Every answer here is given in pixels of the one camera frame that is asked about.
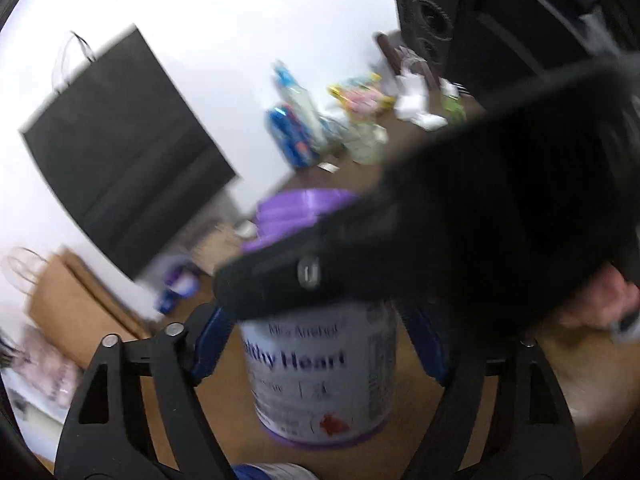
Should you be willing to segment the right hand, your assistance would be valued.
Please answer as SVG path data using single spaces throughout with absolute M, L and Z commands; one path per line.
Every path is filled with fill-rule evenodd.
M 607 330 L 639 309 L 639 287 L 607 264 L 552 316 L 565 328 Z

